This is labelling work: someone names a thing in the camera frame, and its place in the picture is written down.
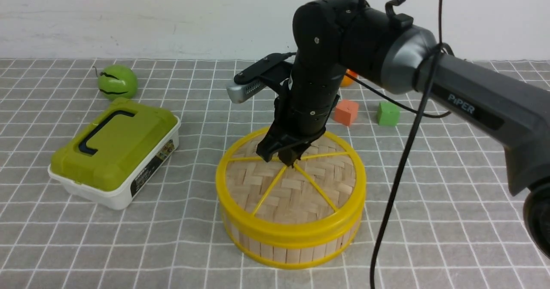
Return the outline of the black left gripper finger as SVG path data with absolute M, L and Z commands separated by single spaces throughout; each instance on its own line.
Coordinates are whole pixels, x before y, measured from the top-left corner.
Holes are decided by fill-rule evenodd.
M 263 138 L 256 146 L 256 154 L 265 162 L 270 162 L 273 156 L 284 149 L 284 144 L 278 138 Z

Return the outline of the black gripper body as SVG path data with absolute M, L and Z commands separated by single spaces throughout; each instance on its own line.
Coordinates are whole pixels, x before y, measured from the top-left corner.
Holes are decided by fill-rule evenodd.
M 310 66 L 295 61 L 289 81 L 275 99 L 275 118 L 264 138 L 281 139 L 282 150 L 296 145 L 308 150 L 326 131 L 340 83 L 338 64 Z

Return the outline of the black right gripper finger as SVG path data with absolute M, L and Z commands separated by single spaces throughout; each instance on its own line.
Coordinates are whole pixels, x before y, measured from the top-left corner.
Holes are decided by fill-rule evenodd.
M 279 152 L 279 159 L 287 167 L 293 167 L 297 160 L 301 159 L 301 156 L 306 151 L 306 145 L 296 145 Z

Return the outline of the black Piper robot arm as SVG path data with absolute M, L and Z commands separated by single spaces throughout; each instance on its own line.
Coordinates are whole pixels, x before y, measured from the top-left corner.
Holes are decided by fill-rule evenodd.
M 385 91 L 424 92 L 504 148 L 511 195 L 524 189 L 524 222 L 549 255 L 549 92 L 440 52 L 432 32 L 388 3 L 316 0 L 299 7 L 292 30 L 297 55 L 277 89 L 275 118 L 256 154 L 288 166 L 322 136 L 342 76 L 351 70 Z

